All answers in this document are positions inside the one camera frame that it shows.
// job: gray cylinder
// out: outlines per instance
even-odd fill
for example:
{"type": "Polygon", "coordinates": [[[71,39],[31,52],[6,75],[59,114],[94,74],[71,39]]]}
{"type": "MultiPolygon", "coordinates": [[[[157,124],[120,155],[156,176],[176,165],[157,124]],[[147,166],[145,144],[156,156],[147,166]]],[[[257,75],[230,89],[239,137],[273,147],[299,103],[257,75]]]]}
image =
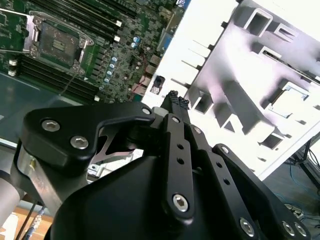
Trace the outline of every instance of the gray cylinder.
{"type": "Polygon", "coordinates": [[[0,174],[0,226],[2,226],[24,196],[22,190],[17,190],[0,174]]]}
{"type": "Polygon", "coordinates": [[[5,223],[25,192],[12,185],[10,169],[14,154],[6,151],[5,147],[0,148],[0,227],[5,223]]]}

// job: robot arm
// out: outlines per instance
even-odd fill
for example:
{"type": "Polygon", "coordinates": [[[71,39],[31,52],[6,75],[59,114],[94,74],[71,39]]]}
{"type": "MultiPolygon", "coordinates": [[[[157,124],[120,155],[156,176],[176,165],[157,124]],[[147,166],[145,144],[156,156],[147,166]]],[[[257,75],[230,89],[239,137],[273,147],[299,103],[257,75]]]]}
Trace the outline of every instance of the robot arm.
{"type": "Polygon", "coordinates": [[[174,91],[155,110],[127,102],[30,112],[11,177],[55,215],[51,240],[311,239],[231,149],[209,146],[174,91]],[[87,183],[95,156],[134,149],[143,156],[87,183]]]}

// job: blue cable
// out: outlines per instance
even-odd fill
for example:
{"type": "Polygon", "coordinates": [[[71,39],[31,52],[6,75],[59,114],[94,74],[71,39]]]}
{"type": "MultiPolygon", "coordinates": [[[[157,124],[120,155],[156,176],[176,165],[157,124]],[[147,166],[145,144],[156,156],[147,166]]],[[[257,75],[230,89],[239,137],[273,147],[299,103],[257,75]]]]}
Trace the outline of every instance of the blue cable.
{"type": "Polygon", "coordinates": [[[309,217],[308,215],[303,215],[302,219],[303,220],[309,219],[309,220],[314,220],[314,221],[320,221],[320,218],[313,218],[313,217],[309,217]]]}
{"type": "Polygon", "coordinates": [[[320,233],[316,236],[313,236],[312,239],[317,240],[319,236],[320,236],[320,233]]]}
{"type": "Polygon", "coordinates": [[[314,197],[315,199],[319,200],[319,196],[318,195],[315,195],[313,192],[311,192],[309,189],[307,189],[304,185],[302,185],[301,183],[297,182],[294,178],[294,173],[293,173],[293,169],[292,169],[292,166],[290,166],[290,176],[293,180],[293,182],[302,187],[307,193],[309,193],[312,197],[314,197]]]}
{"type": "Polygon", "coordinates": [[[283,200],[283,201],[282,201],[283,204],[290,204],[290,205],[292,205],[292,206],[294,206],[294,207],[297,207],[297,208],[301,209],[302,212],[306,213],[299,204],[294,203],[294,202],[287,201],[287,200],[286,200],[281,194],[279,194],[279,193],[274,192],[273,194],[276,195],[276,196],[278,196],[279,198],[281,198],[281,199],[283,200]]]}

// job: wooden surface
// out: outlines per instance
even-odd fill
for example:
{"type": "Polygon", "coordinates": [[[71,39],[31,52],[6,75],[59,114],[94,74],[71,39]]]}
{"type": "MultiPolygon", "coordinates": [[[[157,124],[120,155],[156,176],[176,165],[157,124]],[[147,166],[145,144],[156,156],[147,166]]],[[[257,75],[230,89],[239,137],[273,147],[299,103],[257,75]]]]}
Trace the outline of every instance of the wooden surface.
{"type": "MultiPolygon", "coordinates": [[[[0,228],[0,233],[5,232],[5,231],[6,230],[3,227],[0,228]]],[[[5,240],[5,236],[0,235],[0,240],[5,240]]]]}
{"type": "MultiPolygon", "coordinates": [[[[13,214],[18,216],[18,225],[15,231],[15,237],[17,237],[17,234],[22,226],[22,224],[24,223],[27,215],[28,215],[28,210],[20,208],[20,207],[16,207],[13,214]]],[[[22,233],[22,236],[25,234],[25,232],[28,230],[31,222],[33,221],[34,217],[37,215],[37,212],[33,212],[31,214],[30,219],[28,220],[25,229],[22,233]]],[[[45,238],[45,235],[49,229],[49,227],[51,226],[51,223],[53,221],[52,217],[49,216],[42,216],[42,221],[39,225],[39,227],[37,228],[37,230],[32,234],[32,237],[30,238],[30,240],[43,240],[45,238]]]]}

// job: green circuit board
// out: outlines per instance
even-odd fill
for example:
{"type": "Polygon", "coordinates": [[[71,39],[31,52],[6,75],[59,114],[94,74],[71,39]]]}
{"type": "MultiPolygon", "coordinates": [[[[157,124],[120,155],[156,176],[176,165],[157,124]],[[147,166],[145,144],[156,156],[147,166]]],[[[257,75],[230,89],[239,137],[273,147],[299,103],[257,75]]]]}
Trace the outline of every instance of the green circuit board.
{"type": "Polygon", "coordinates": [[[92,99],[86,89],[97,89],[104,103],[141,99],[165,52],[161,39],[168,24],[174,19],[173,36],[184,14],[175,2],[0,0],[2,9],[34,17],[38,34],[26,49],[35,34],[27,16],[0,10],[0,71],[56,93],[64,89],[78,102],[92,99]],[[17,65],[10,65],[12,59],[17,65]]]}

